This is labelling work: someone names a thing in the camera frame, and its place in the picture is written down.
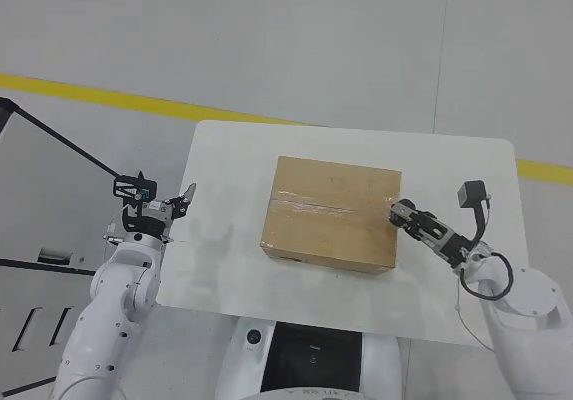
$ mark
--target black bar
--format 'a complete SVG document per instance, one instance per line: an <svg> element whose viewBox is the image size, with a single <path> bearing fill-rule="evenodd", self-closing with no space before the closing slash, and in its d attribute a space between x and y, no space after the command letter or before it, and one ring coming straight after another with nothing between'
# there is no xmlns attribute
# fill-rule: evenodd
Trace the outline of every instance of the black bar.
<svg viewBox="0 0 573 400"><path fill-rule="evenodd" d="M40 387L40 386L48 385L51 382L55 382L55 378L56 377L52 377L52 378L44 379L42 381L31 383L30 385L20 386L16 389L7 390L2 394L4 395L4 397L9 397L9 396L12 396L14 394L18 394L21 392L25 392L27 390L35 389L35 388Z"/></svg>
<svg viewBox="0 0 573 400"><path fill-rule="evenodd" d="M112 169L110 169L107 165L103 164L101 161L99 161L98 159L96 159L95 157L91 156L90 154L88 154L87 152L85 152L84 150L82 150L80 147L78 147L77 145L75 145L73 142L71 142L70 140L66 139L65 137L63 137L62 135L60 135L59 133L55 132L52 128L50 128L48 125L44 124L43 122L41 122L40 120L38 120L37 118L33 117L32 115L30 115L29 113L27 113L25 110L18 108L17 109L17 114L21 115L22 117L24 117L25 119L27 119L28 121L32 122L34 125L40 127L43 131L47 132L48 134L50 134L52 137L54 137L55 139L59 140L60 142L64 143L66 146L70 147L71 149L73 149L75 152L81 154L82 156L84 156L88 161L92 162L93 164L97 165L99 168L103 169L104 171L108 172L109 174L111 174L114 178L117 178L119 176L119 174L115 171L113 171Z"/></svg>
<svg viewBox="0 0 573 400"><path fill-rule="evenodd" d="M64 320L66 319L66 315L68 314L68 312L71 310L70 307L66 307L64 308L64 311L62 311L62 315L61 317L59 317L59 322L57 323L57 327L55 328L55 332L53 332L53 337L50 339L50 343L48 344L49 346L54 346L57 343L57 336L59 336L59 330L62 329L62 324L64 323Z"/></svg>
<svg viewBox="0 0 573 400"><path fill-rule="evenodd" d="M95 275L95 271L88 271L85 269L64 268L64 267L57 267L55 265L48 265L48 264L38 264L38 263L31 263L31 262L26 262L26 261L6 260L4 258L0 258L0 267L32 269L32 270L36 270L36 271L61 272L64 274L73 274L73 275L86 275L86 276Z"/></svg>

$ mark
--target brown cardboard box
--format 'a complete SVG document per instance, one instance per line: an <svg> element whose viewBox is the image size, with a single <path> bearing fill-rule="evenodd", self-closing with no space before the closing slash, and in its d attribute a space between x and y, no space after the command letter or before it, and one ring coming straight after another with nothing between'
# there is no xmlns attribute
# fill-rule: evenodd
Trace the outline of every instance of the brown cardboard box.
<svg viewBox="0 0 573 400"><path fill-rule="evenodd" d="M401 173L279 157L261 248L270 257L379 274L395 267L388 210Z"/></svg>

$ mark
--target black cable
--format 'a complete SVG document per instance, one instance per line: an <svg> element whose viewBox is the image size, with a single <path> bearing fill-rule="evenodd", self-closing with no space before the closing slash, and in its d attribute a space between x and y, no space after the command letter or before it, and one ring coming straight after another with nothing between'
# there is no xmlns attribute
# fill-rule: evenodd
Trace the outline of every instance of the black cable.
<svg viewBox="0 0 573 400"><path fill-rule="evenodd" d="M506 288L504 290L502 290L502 292L498 295L495 296L486 296L485 294L481 294L478 292L474 292L473 290L471 290L471 288L468 287L468 285L466 284L466 280L464 279L464 269L462 268L459 271L459 282L462 284L462 287L464 288L465 291L467 291L468 293L470 293L471 295L477 297L478 299L482 299L482 300L488 300L488 301L497 301L500 299L503 299L508 292L510 292L510 289L513 287L513 281L514 281L514 277L513 277L513 267L510 265L510 262L508 261L508 259L506 257L504 257L503 254L501 253L497 253L497 252L492 252L490 253L491 257L499 257L500 260L502 260L504 262L504 265L506 266L506 272L508 273L508 284L506 285Z"/></svg>

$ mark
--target white tabletop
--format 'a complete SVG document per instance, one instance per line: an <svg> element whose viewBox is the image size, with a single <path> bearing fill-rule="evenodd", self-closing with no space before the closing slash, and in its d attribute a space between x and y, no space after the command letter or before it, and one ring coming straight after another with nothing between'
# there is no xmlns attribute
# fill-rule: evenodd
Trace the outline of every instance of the white tabletop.
<svg viewBox="0 0 573 400"><path fill-rule="evenodd" d="M472 237L457 190L482 179L492 195L484 236L516 267L528 253L512 145L499 139L205 121L183 182L197 183L188 215L171 230L157 301L166 306L414 339L477 345L454 310L456 277L424 244L400 232L396 268L369 276L269 259L259 247L280 155L402 171L401 196ZM477 299L462 315L482 339Z"/></svg>

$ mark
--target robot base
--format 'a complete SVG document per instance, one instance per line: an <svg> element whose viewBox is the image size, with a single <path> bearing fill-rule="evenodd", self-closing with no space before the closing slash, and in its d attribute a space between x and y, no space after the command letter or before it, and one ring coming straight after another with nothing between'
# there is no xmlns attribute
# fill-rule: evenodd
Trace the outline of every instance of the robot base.
<svg viewBox="0 0 573 400"><path fill-rule="evenodd" d="M240 318L217 382L217 400L324 387L402 398L397 338Z"/></svg>

